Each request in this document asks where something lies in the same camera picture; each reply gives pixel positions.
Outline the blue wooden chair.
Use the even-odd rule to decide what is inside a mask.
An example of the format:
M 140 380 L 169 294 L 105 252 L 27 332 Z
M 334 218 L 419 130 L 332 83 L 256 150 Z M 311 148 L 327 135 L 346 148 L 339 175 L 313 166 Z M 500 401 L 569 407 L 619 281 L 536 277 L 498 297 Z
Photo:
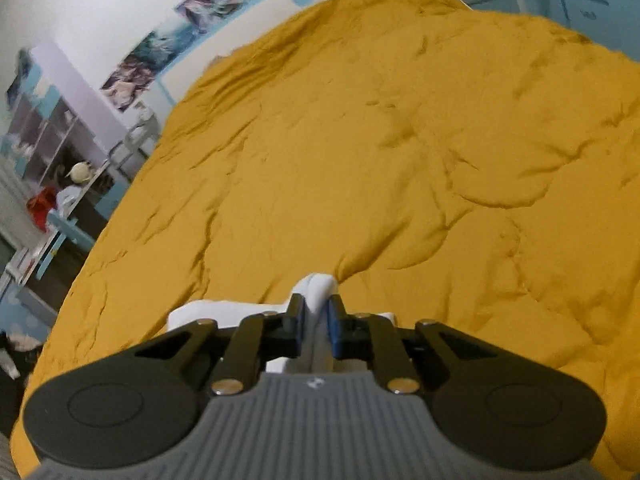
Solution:
M 66 240 L 72 242 L 84 252 L 90 252 L 96 240 L 87 232 L 78 228 L 76 218 L 65 218 L 57 210 L 51 209 L 47 214 L 47 222 L 54 229 L 54 235 L 43 255 L 38 259 L 35 277 L 38 281 L 46 274 L 48 267 Z

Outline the black clothes pile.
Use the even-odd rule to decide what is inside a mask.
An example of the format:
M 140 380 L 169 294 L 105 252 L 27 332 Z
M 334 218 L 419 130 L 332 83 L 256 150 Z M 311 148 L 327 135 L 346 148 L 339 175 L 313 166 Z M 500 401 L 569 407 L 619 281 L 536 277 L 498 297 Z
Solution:
M 22 348 L 7 333 L 1 333 L 1 433 L 9 437 L 17 421 L 28 378 L 35 369 L 42 345 Z

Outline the cream round hat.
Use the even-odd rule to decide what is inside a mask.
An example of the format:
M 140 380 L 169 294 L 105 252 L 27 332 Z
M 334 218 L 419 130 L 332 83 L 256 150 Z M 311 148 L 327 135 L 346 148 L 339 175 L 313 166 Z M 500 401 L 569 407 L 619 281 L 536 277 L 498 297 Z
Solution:
M 66 174 L 70 180 L 77 185 L 84 185 L 88 183 L 96 174 L 93 166 L 90 162 L 76 162 L 75 165 L 70 168 L 70 171 Z

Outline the white blue bed headboard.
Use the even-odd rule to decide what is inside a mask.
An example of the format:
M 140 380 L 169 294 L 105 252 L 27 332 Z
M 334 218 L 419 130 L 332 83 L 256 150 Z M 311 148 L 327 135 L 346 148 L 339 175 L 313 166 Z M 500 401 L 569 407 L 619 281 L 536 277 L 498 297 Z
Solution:
M 231 18 L 200 36 L 162 70 L 149 90 L 153 105 L 171 110 L 209 66 L 323 0 L 250 0 Z

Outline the white printed t-shirt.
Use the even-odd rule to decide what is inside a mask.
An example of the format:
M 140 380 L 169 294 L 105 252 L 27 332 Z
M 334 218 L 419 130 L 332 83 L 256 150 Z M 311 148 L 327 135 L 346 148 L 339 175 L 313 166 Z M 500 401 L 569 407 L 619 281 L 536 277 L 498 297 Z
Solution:
M 288 293 L 282 304 L 249 304 L 231 300 L 194 300 L 168 315 L 167 333 L 200 316 L 212 316 L 220 327 L 229 327 L 245 315 L 260 310 L 283 311 L 294 294 L 305 298 L 305 325 L 302 353 L 294 359 L 279 358 L 269 361 L 262 374 L 329 374 L 351 372 L 367 367 L 360 360 L 339 361 L 332 356 L 328 332 L 328 300 L 338 293 L 336 279 L 329 274 L 313 273 L 302 278 Z M 381 314 L 395 325 L 391 313 Z

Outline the mustard yellow bed comforter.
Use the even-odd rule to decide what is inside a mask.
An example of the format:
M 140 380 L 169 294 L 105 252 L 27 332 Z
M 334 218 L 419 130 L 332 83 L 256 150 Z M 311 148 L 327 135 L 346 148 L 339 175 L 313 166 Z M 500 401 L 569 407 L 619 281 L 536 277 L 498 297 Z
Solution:
M 30 388 L 191 300 L 434 318 L 575 376 L 639 470 L 639 65 L 459 0 L 326 0 L 214 64 L 96 241 Z

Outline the anime poster strip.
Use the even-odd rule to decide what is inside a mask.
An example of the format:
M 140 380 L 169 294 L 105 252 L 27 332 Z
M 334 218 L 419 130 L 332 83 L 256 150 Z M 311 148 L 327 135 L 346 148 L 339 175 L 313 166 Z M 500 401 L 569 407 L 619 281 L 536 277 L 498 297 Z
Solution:
M 168 65 L 228 21 L 250 0 L 183 0 L 117 64 L 101 92 L 119 113 L 128 110 Z

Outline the red bag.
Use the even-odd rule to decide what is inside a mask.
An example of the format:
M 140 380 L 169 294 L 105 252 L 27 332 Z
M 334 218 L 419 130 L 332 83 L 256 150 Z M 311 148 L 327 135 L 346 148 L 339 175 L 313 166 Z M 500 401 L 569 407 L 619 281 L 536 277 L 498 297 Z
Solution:
M 35 226 L 42 232 L 47 231 L 48 213 L 58 208 L 56 204 L 58 189 L 55 186 L 45 186 L 38 194 L 32 196 L 26 203 L 26 209 L 32 217 Z

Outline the purple blue shelf unit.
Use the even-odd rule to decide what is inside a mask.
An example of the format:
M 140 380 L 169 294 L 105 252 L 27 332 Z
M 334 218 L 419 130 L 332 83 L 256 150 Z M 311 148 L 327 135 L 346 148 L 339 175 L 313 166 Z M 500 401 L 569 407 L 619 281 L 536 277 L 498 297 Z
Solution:
M 54 185 L 63 162 L 102 166 L 122 140 L 125 124 L 52 41 L 26 54 L 29 70 L 14 84 L 15 100 L 1 155 L 35 193 Z

